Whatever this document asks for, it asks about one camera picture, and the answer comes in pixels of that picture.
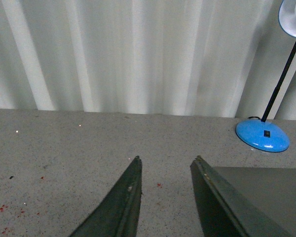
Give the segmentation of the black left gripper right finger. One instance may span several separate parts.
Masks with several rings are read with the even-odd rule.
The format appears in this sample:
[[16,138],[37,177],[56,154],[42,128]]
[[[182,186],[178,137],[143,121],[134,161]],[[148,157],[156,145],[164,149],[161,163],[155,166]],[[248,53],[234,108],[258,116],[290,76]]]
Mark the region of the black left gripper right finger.
[[201,156],[190,166],[195,202],[206,237],[289,237]]

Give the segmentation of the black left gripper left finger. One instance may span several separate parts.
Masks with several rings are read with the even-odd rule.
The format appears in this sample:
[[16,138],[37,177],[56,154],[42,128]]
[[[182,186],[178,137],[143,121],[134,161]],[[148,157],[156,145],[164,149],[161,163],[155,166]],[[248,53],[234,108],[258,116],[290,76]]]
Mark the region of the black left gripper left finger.
[[136,156],[72,237],[135,237],[142,196],[142,161]]

